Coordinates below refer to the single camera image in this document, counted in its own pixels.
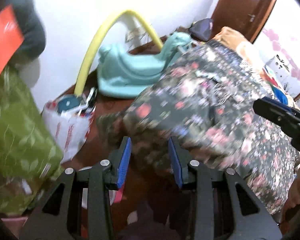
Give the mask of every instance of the floral garment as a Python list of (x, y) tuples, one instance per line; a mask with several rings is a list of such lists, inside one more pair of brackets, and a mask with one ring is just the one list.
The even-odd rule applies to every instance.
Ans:
[[(215, 125), (207, 73), (222, 80), (223, 89), (215, 94), (222, 103), (215, 109)], [(236, 52), (211, 40), (168, 67), (126, 111), (102, 116), (97, 125), (111, 146), (130, 136), (138, 167), (151, 165), (158, 173), (172, 172), (167, 140), (177, 136), (210, 168), (233, 167), (274, 214), (288, 197), (296, 150), (279, 126), (254, 113), (253, 102), (264, 96), (274, 98), (269, 84)]]

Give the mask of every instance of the door handle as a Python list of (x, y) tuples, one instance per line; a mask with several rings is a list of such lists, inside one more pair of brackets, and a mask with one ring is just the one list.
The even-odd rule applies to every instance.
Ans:
[(254, 21), (254, 18), (256, 17), (254, 14), (248, 14), (250, 16), (250, 22), (252, 23)]

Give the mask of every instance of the baseboard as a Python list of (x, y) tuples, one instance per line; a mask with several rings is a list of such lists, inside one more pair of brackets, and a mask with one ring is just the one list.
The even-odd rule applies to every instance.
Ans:
[[(165, 42), (167, 40), (167, 36), (163, 36), (160, 38), (162, 42)], [(158, 54), (160, 51), (159, 49), (155, 46), (153, 41), (150, 41), (146, 44), (143, 44), (141, 46), (138, 46), (132, 50), (129, 51), (130, 54), (132, 55), (137, 55), (137, 54)], [(72, 85), (69, 87), (66, 91), (64, 91), (59, 97), (66, 95), (66, 94), (73, 94), (74, 93), (74, 88), (75, 85)], [(85, 88), (92, 88), (94, 86), (98, 86), (97, 84), (97, 70), (93, 70), (87, 77), (87, 81), (85, 84)]]

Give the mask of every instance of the green fabric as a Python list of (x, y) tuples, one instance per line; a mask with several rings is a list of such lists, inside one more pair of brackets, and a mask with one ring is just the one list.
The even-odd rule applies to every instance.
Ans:
[(30, 90), (6, 66), (0, 75), (0, 213), (22, 214), (42, 185), (61, 174), (62, 157)]

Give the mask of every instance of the brown wooden door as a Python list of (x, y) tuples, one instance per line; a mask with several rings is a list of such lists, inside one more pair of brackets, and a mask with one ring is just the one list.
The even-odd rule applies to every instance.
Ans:
[(269, 7), (271, 0), (219, 0), (212, 15), (211, 37), (223, 26), (242, 33), (248, 40), (254, 35)]

